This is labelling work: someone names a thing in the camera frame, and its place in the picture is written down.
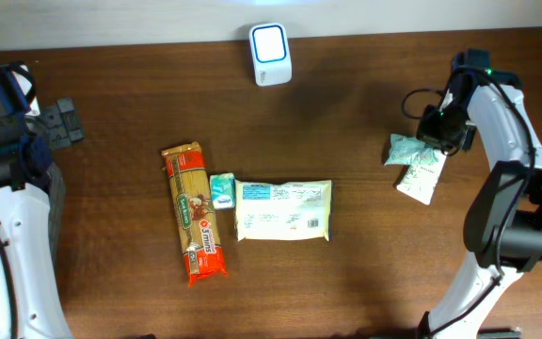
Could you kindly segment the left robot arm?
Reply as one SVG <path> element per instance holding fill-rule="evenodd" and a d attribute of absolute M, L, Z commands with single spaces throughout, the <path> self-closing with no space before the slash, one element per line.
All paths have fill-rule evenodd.
<path fill-rule="evenodd" d="M 55 275 L 66 186 L 53 153 L 84 138 L 71 99 L 41 108 L 28 66 L 0 66 L 0 338 L 72 337 Z"/>

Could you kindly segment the pale yellow snack package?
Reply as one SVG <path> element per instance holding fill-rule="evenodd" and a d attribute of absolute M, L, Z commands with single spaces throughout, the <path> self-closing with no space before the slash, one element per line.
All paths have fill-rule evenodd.
<path fill-rule="evenodd" d="M 329 241 L 332 189 L 330 180 L 281 185 L 237 181 L 237 239 Z"/>

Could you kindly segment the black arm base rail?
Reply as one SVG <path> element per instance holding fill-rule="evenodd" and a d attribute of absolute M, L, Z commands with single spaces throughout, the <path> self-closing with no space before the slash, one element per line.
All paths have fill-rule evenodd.
<path fill-rule="evenodd" d="M 522 332 L 514 329 L 481 330 L 477 339 L 522 339 Z"/>

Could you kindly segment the teal wet wipes pack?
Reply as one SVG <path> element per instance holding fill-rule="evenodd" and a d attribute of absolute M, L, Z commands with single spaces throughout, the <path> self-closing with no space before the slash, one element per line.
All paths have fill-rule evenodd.
<path fill-rule="evenodd" d="M 391 134 L 391 146 L 384 165 L 429 166 L 438 163 L 441 152 L 415 137 Z"/>

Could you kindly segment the white cream tube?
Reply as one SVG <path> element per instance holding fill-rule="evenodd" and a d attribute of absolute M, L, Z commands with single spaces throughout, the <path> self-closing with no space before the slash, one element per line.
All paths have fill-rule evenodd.
<path fill-rule="evenodd" d="M 435 151 L 435 156 L 437 161 L 430 165 L 409 166 L 396 189 L 418 202 L 429 205 L 447 159 L 440 151 Z"/>

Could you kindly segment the small teal tissue pack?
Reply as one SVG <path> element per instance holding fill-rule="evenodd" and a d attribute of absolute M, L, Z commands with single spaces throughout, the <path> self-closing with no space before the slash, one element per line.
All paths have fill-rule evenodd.
<path fill-rule="evenodd" d="M 215 210 L 232 209 L 235 206 L 235 177 L 233 173 L 211 175 L 211 198 Z"/>

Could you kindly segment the orange spaghetti package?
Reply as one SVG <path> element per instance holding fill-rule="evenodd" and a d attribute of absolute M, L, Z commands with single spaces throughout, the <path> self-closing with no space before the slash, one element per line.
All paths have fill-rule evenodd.
<path fill-rule="evenodd" d="M 163 150 L 189 284 L 227 273 L 209 177 L 197 142 Z"/>

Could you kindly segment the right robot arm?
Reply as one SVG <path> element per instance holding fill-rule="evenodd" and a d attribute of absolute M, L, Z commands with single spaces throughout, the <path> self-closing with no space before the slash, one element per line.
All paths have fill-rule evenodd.
<path fill-rule="evenodd" d="M 452 156 L 480 137 L 490 173 L 464 220 L 462 266 L 416 335 L 478 338 L 504 292 L 542 262 L 542 145 L 519 77 L 493 69 L 487 51 L 456 54 L 439 96 L 424 110 L 417 138 Z"/>

